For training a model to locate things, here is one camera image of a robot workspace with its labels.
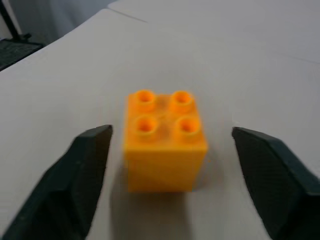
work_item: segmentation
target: block top face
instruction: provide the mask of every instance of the block top face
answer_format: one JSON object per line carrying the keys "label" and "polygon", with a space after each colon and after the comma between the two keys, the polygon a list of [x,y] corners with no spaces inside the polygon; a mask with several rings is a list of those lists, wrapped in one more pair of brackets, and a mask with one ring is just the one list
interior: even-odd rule
{"label": "block top face", "polygon": [[206,151],[195,99],[187,91],[132,93],[127,99],[124,149],[148,151]]}

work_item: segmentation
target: duplo block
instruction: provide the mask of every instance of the duplo block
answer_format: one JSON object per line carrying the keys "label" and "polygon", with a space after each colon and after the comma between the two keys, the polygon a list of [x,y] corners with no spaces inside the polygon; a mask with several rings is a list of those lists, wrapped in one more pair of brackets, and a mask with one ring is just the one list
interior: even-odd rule
{"label": "duplo block", "polygon": [[189,192],[208,144],[192,94],[130,94],[124,127],[129,192]]}

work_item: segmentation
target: block side face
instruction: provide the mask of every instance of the block side face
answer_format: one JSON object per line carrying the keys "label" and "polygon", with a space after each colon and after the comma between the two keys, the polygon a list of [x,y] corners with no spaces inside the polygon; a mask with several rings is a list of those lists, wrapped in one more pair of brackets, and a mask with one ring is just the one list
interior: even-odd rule
{"label": "block side face", "polygon": [[205,151],[128,152],[128,183],[131,192],[187,192],[203,164]]}

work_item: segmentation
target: table surface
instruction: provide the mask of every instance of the table surface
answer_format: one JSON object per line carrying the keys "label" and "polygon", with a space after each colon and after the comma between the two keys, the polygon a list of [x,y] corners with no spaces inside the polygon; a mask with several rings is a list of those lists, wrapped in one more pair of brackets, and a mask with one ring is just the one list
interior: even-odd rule
{"label": "table surface", "polygon": [[317,0],[120,0],[108,8],[210,41],[320,63]]}
{"label": "table surface", "polygon": [[[314,60],[100,11],[0,72],[1,233],[75,136],[112,124],[87,239],[269,239],[242,177],[232,126],[282,139],[320,176],[320,68]],[[126,192],[125,97],[144,88],[196,96],[210,150],[194,192]]]}

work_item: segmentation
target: orange lego brick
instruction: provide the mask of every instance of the orange lego brick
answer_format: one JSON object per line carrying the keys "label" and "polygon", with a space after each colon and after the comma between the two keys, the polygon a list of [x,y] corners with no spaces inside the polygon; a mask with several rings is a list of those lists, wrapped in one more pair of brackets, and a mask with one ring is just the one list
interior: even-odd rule
{"label": "orange lego brick", "polygon": [[208,151],[194,97],[130,94],[123,151],[130,192],[192,191]]}

